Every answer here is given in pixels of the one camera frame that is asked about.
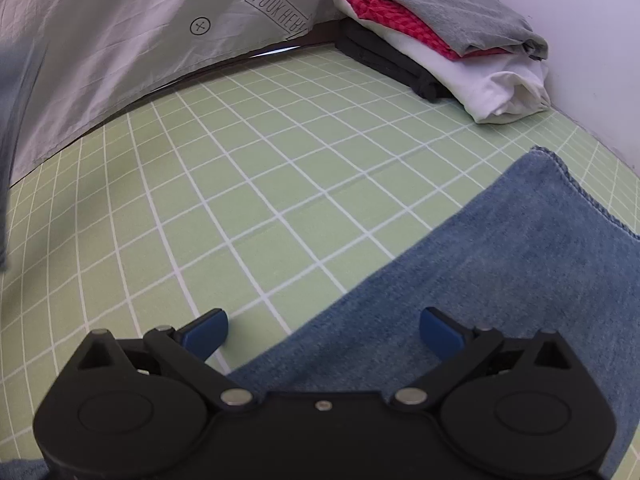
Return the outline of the blue denim jeans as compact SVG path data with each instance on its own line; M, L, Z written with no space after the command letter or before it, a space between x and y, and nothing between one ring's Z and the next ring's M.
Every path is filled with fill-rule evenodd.
M503 346L429 408L435 307ZM85 336L6 479L607 479L639 422L639 239L536 146L419 243L224 375L225 412L143 337Z

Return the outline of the green grid cutting mat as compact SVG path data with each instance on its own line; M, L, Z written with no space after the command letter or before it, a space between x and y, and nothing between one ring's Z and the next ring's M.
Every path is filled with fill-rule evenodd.
M1 457L94 328L135 337L213 308L228 372L273 346L472 200L535 145L631 229L639 180L552 110L479 126L332 47L168 88L12 186L1 278Z

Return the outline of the folded white garment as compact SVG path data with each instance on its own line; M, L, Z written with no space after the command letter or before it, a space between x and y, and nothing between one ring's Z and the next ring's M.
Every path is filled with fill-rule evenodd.
M338 10L425 68L478 124L508 124L551 107L544 86L547 66L524 54L494 54L450 61L410 36L358 18L347 0Z

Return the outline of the folded black garment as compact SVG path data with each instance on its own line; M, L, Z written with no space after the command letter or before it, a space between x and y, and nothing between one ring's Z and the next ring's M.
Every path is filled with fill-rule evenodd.
M340 21L335 47L367 68L404 84L428 102L454 97L428 70L351 18Z

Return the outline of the folded grey t-shirt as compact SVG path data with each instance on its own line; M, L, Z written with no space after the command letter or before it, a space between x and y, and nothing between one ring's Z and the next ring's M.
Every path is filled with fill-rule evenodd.
M544 60L547 41L500 0L393 0L416 14L458 55L501 48Z

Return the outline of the grey carrot-print backdrop sheet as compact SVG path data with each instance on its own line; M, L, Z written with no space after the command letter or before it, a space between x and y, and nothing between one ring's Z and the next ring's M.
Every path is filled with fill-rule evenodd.
M46 49L14 177L181 77L336 18L333 0L1 0L2 39Z

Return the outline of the folded red patterned garment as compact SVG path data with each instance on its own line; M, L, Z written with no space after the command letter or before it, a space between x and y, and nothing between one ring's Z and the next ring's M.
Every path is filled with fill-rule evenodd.
M363 21L371 21L375 24L402 32L403 34L420 41L449 61L460 61L464 58L479 58L480 56L506 54L501 48L488 50L475 50L471 53L460 55L446 44L430 26L424 23L416 14L406 9L394 0L344 0L355 12L357 18Z

